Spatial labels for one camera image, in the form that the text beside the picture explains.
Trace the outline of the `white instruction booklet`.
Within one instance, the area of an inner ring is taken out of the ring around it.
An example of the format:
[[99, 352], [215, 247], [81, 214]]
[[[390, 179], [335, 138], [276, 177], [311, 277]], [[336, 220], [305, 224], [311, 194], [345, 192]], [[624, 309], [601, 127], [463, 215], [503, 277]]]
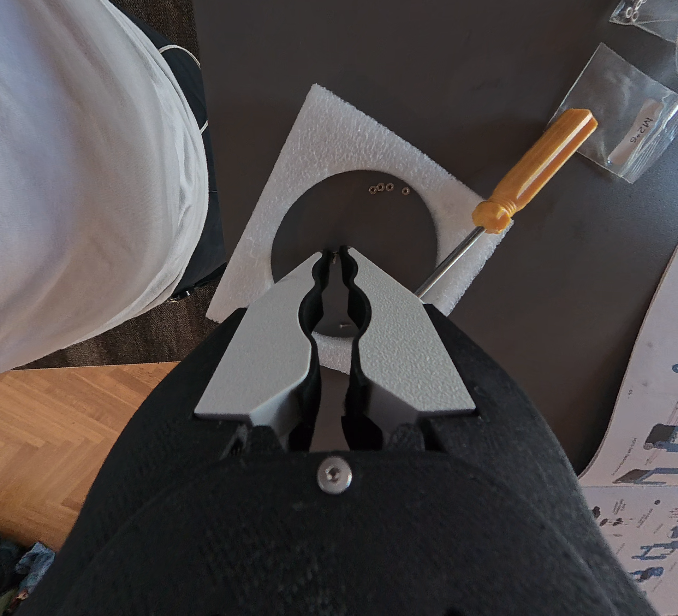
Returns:
[[603, 441], [579, 482], [661, 615], [677, 614], [677, 252], [650, 303]]

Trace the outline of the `blue patterned cloth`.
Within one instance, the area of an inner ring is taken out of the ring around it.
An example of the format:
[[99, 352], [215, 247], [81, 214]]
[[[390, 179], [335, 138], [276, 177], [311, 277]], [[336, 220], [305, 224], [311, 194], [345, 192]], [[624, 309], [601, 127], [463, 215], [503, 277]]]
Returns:
[[12, 615], [51, 567], [55, 552], [35, 543], [27, 548], [1, 540], [1, 615]]

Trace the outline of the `black desk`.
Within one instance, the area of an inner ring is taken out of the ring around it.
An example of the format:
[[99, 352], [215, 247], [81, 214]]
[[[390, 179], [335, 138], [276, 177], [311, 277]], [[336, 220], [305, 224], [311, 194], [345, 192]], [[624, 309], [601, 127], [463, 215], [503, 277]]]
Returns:
[[[619, 0], [193, 0], [226, 254], [312, 84], [479, 195], [538, 138], [600, 42], [676, 88]], [[677, 142], [636, 183], [580, 156], [516, 217], [452, 320], [530, 395], [574, 469], [605, 433], [677, 244]]]

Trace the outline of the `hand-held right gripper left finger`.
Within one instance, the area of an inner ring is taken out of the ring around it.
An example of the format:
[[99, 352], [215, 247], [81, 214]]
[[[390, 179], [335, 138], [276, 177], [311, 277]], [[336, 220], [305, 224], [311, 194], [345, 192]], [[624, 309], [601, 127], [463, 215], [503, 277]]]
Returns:
[[268, 426], [308, 451], [321, 400], [314, 328], [332, 253], [315, 253], [254, 301], [234, 332], [195, 415]]

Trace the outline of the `group of small zip bags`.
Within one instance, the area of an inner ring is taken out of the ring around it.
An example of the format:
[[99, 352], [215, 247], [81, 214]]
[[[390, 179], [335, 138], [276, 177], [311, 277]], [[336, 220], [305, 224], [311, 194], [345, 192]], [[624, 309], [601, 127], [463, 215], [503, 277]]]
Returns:
[[[677, 0], [621, 0], [609, 21], [655, 35], [677, 50]], [[634, 183], [677, 137], [677, 90], [599, 44], [555, 113], [587, 108], [598, 121], [579, 152]]]

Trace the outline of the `person's white shirt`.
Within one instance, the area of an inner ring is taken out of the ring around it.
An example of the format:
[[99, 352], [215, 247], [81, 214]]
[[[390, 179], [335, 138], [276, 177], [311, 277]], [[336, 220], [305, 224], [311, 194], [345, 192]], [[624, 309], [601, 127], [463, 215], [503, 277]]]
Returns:
[[108, 0], [1, 0], [1, 371], [163, 303], [208, 212], [202, 135]]

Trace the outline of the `yellow-handled screwdriver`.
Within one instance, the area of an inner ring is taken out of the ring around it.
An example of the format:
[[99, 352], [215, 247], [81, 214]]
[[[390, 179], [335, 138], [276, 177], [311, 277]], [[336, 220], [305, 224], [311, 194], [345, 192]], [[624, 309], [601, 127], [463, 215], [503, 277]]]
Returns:
[[482, 233], [499, 234], [562, 168], [598, 126], [588, 109], [565, 110], [472, 212], [474, 230], [436, 267], [415, 292], [423, 298]]

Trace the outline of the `white foam pad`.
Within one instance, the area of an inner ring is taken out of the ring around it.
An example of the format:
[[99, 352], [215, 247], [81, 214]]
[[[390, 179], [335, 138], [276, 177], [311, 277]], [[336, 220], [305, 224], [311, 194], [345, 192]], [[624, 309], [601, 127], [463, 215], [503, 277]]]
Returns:
[[474, 228], [471, 214], [480, 196], [415, 146], [314, 84], [221, 277], [209, 319], [223, 322], [272, 287], [273, 242], [286, 213], [314, 185], [350, 171], [392, 174], [422, 198], [435, 226], [438, 261]]

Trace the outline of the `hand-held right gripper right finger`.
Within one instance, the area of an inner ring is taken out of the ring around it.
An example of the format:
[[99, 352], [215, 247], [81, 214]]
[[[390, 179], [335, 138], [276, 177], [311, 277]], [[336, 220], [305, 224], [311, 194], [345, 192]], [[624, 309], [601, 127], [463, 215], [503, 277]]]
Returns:
[[398, 426], [471, 415], [476, 404], [423, 302], [355, 248], [341, 247], [352, 341], [342, 427], [352, 451], [377, 451]]

